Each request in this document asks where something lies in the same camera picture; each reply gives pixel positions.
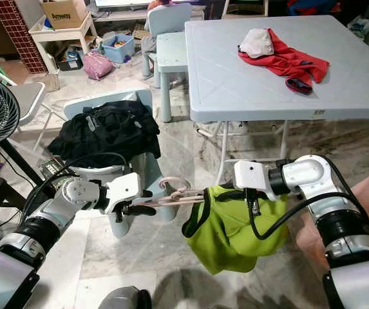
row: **light blue chair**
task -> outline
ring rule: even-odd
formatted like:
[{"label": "light blue chair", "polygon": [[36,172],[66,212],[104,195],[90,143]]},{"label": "light blue chair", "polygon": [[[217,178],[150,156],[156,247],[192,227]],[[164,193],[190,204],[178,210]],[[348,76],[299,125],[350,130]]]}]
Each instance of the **light blue chair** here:
[{"label": "light blue chair", "polygon": [[[95,108],[107,102],[116,102],[120,100],[134,100],[139,98],[141,103],[148,108],[152,114],[152,98],[149,89],[127,89],[122,91],[114,91],[103,93],[79,100],[72,100],[64,106],[64,114],[67,119],[72,119],[75,115],[82,113],[83,108]],[[154,198],[166,196],[166,190],[158,186],[159,180],[163,177],[158,162],[153,154],[141,154],[131,160],[133,170],[141,176],[142,187],[153,193]],[[114,178],[122,174],[122,166],[114,165],[104,167],[102,169],[85,169],[72,167],[81,177],[89,180],[100,180],[102,183],[110,182]],[[157,216],[164,221],[171,221],[175,217],[175,209],[173,206],[159,207]],[[115,214],[109,215],[109,222],[115,237],[119,238],[125,235],[129,230],[129,224],[126,218],[122,222],[115,221]]]},{"label": "light blue chair", "polygon": [[[183,32],[184,24],[191,18],[190,3],[180,3],[169,5],[157,10],[151,10],[148,13],[147,21],[150,34],[156,39],[157,35],[171,32]],[[154,87],[160,87],[160,72],[157,67],[156,53],[143,53],[143,68],[144,77],[150,76],[150,60],[153,62],[154,71]]]}]

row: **green cloth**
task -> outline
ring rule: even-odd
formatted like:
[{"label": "green cloth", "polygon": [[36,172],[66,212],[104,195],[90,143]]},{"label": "green cloth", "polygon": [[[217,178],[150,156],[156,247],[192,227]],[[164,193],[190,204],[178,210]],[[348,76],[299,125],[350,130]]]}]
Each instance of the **green cloth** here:
[{"label": "green cloth", "polygon": [[[204,192],[204,202],[194,204],[182,233],[204,267],[212,274],[222,270],[249,272],[259,256],[273,254],[287,237],[285,225],[269,238],[259,240],[251,229],[244,200],[217,201],[222,193],[234,191],[216,186]],[[286,197],[280,201],[259,200],[261,216],[254,222],[263,234],[286,211]]]}]

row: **tiled floor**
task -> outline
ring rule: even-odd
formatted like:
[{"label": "tiled floor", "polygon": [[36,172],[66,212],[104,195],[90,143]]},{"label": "tiled floor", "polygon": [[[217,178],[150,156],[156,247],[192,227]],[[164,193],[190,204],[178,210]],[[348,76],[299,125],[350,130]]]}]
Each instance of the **tiled floor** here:
[{"label": "tiled floor", "polygon": [[[164,124],[158,117],[160,90],[152,86],[152,79],[143,81],[140,70],[140,57],[135,57],[101,81],[87,79],[81,70],[63,72],[61,89],[49,93],[45,103],[62,112],[63,105],[71,99],[149,87],[153,113],[161,130],[162,157],[158,162],[162,172],[182,176],[197,189],[212,185],[220,157],[217,146],[221,142],[206,140],[195,133],[189,120],[186,85],[171,90],[173,121]],[[23,127],[28,132],[16,138],[28,145],[34,143],[36,135],[30,131],[39,129],[46,117],[45,111],[40,110],[37,118]],[[257,122],[242,128],[234,123],[231,129],[268,129],[278,123]],[[59,119],[52,120],[52,130],[43,140],[45,144],[61,125]],[[231,138],[229,156],[254,159],[276,155],[278,142],[277,136]],[[309,153],[328,155],[350,185],[354,185],[369,175],[369,120],[293,122],[289,150],[293,158]],[[23,155],[35,167],[37,159]],[[22,194],[28,194],[28,184],[8,166],[1,176]],[[96,308],[109,291],[128,285],[148,289],[155,308],[326,308],[321,283],[292,238],[276,254],[259,258],[249,273],[210,275],[181,235],[181,226],[190,210],[180,207],[170,222],[157,217],[136,217],[128,234],[120,239],[113,236],[106,216],[94,211],[78,213],[41,267],[41,280],[28,308]],[[0,220],[9,215],[0,211]],[[300,218],[294,218],[289,225],[290,233],[294,236],[300,226]],[[13,223],[0,231],[0,237],[11,230]]]}]

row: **red tile wall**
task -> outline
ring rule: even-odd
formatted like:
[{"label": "red tile wall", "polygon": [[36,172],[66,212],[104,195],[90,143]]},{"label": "red tile wall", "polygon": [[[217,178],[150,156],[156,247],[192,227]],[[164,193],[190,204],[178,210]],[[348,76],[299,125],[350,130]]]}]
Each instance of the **red tile wall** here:
[{"label": "red tile wall", "polygon": [[47,72],[14,0],[0,0],[0,20],[30,73]]}]

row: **cardboard box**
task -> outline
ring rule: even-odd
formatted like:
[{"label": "cardboard box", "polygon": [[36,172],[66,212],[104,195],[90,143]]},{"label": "cardboard box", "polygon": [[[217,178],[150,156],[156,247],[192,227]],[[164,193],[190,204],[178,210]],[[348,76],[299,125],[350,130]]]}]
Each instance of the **cardboard box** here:
[{"label": "cardboard box", "polygon": [[41,3],[45,15],[53,28],[79,28],[87,16],[84,0],[63,0]]}]

